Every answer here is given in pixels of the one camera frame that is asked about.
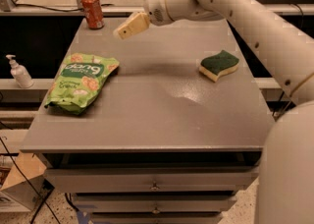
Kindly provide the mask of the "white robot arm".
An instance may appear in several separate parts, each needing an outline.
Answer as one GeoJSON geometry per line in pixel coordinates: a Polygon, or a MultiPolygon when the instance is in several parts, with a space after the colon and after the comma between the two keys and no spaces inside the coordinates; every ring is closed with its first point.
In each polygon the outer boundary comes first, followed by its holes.
{"type": "Polygon", "coordinates": [[[258,224],[314,224],[314,40],[256,0],[144,0],[114,31],[227,19],[294,103],[267,136],[260,163],[258,224]]]}

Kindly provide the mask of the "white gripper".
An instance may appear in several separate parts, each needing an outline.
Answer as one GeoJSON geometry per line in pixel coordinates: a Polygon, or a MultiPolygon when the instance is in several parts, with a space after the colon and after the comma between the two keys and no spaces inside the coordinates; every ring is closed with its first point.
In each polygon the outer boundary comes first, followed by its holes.
{"type": "Polygon", "coordinates": [[[169,23],[165,0],[143,0],[145,12],[133,12],[113,32],[119,39],[126,39],[147,30],[150,22],[155,26],[164,26],[169,23]]]}

